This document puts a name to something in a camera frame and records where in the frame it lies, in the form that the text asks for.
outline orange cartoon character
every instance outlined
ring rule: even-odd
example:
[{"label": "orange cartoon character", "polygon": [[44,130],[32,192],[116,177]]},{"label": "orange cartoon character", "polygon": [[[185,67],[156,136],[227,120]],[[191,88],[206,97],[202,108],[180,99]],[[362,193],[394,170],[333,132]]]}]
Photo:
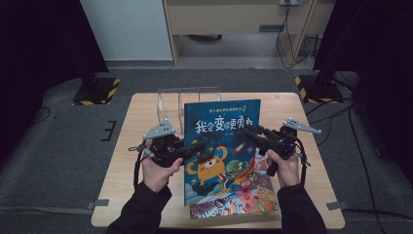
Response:
[{"label": "orange cartoon character", "polygon": [[228,150],[224,146],[218,146],[216,149],[222,150],[221,158],[217,155],[207,155],[200,158],[198,169],[194,171],[192,167],[194,162],[190,162],[186,166],[186,171],[191,175],[197,175],[198,179],[201,181],[201,185],[204,185],[204,182],[210,178],[218,176],[220,179],[226,178],[225,176],[225,164],[224,159],[228,155]]}]

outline hand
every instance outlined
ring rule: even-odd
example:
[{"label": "hand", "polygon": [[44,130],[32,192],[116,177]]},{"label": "hand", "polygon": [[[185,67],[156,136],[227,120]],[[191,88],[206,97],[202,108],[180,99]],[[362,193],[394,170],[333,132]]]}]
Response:
[{"label": "hand", "polygon": [[300,183],[297,157],[289,157],[288,160],[284,160],[278,153],[271,149],[267,151],[267,155],[268,158],[266,161],[269,167],[271,166],[273,161],[279,165],[279,169],[277,170],[277,177],[279,178],[280,188]]},{"label": "hand", "polygon": [[[146,147],[150,148],[152,140],[146,141]],[[182,163],[182,158],[178,158],[173,162],[170,168],[163,168],[152,161],[150,157],[142,160],[143,182],[154,192],[161,191],[167,185],[169,177],[179,171]]]}]

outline person's left hand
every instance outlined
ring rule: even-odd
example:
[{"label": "person's left hand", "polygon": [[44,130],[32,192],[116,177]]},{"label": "person's left hand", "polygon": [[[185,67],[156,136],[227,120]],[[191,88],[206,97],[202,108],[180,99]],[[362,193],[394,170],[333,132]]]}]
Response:
[{"label": "person's left hand", "polygon": [[[146,147],[150,148],[152,140],[146,141]],[[169,177],[179,171],[182,158],[178,158],[169,168],[163,168],[152,161],[150,157],[142,160],[143,182],[154,192],[161,191],[167,185]]]}]

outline book cover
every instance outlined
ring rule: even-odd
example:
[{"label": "book cover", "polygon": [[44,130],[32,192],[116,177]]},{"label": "book cover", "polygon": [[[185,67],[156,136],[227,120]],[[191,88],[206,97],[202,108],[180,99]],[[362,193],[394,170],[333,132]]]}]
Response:
[{"label": "book cover", "polygon": [[243,134],[243,128],[257,129],[260,106],[260,99],[185,103],[185,146],[206,142],[184,165],[184,203],[191,218],[279,208],[265,157]]}]

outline black curtain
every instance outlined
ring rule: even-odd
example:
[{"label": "black curtain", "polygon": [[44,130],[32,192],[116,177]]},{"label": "black curtain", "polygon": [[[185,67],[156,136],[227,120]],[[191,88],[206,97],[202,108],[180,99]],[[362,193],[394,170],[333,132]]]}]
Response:
[{"label": "black curtain", "polygon": [[50,87],[108,72],[79,0],[0,0],[0,164]]},{"label": "black curtain", "polygon": [[379,156],[395,159],[413,183],[412,16],[413,1],[337,0],[315,69],[357,72],[353,96]]}]

